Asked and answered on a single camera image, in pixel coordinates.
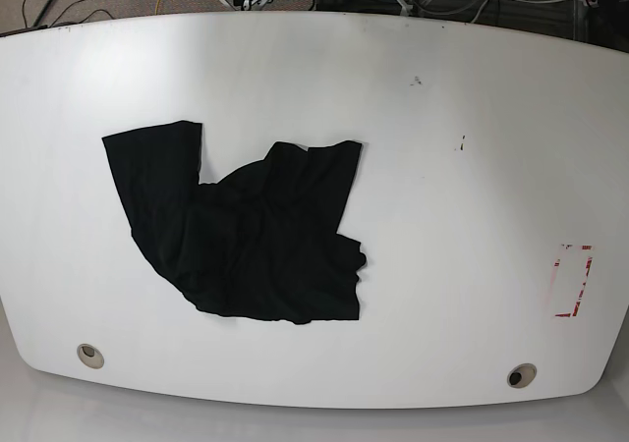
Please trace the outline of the black t-shirt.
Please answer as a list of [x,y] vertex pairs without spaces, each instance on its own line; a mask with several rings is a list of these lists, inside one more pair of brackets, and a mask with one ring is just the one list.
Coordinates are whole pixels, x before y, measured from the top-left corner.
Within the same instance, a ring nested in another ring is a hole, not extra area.
[[338,231],[358,142],[279,141],[216,183],[200,180],[199,123],[139,128],[103,145],[134,242],[197,310],[297,325],[359,318],[367,259]]

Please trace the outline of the red tape rectangle marking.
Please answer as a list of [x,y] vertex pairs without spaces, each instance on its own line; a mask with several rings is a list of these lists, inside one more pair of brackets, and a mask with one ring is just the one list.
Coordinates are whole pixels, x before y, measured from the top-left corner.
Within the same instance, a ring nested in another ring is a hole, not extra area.
[[554,318],[575,317],[583,300],[594,259],[594,247],[561,245],[553,264],[549,311]]

